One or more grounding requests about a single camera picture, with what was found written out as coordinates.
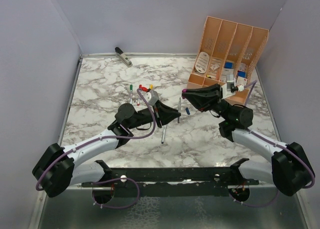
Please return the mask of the white marker purple end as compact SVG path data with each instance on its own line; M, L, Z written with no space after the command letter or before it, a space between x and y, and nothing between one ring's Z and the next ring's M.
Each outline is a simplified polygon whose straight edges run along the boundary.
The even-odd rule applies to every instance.
M178 107L177 107L177 110L178 110L179 113L181 113L181 104L182 104L182 99L180 97L179 101L178 101ZM177 118L177 123L178 124L180 123L180 116Z

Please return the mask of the white marker red end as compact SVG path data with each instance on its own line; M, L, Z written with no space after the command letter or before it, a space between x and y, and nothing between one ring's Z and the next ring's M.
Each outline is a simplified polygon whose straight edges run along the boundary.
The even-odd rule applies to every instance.
M140 102L141 102L141 98L140 98L140 96L139 96L139 94L138 94L138 97L137 97L137 106L140 105Z

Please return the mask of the white marker green end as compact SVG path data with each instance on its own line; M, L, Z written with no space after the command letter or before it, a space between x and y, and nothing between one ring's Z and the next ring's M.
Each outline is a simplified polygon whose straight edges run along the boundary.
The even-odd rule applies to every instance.
M133 90L130 91L130 86L129 86L129 103L133 104Z

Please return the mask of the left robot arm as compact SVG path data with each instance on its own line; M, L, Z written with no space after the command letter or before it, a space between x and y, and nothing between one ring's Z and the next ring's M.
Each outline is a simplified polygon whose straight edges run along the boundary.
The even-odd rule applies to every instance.
M139 111L130 103L122 104L114 122L100 134L73 145L50 145L32 170L37 180L36 190L45 191L48 197L53 198L74 184L95 182L101 187L106 186L111 179L110 173L101 164L85 165L86 161L135 140L132 129L145 124L161 128L180 116L177 109L159 100Z

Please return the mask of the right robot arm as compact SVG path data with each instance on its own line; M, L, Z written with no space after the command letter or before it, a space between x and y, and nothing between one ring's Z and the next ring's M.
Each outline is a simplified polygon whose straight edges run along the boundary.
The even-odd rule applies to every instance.
M254 161L243 162L230 171L229 178L240 185L247 179L274 184L286 196L293 196L301 189L314 186L316 176L303 147L273 140L255 130L253 110L241 104L230 104L226 99L246 89L243 85L226 83L204 88L183 89L181 96L200 112L214 112L214 117L223 118L219 132L223 138L238 143L259 154L269 164Z

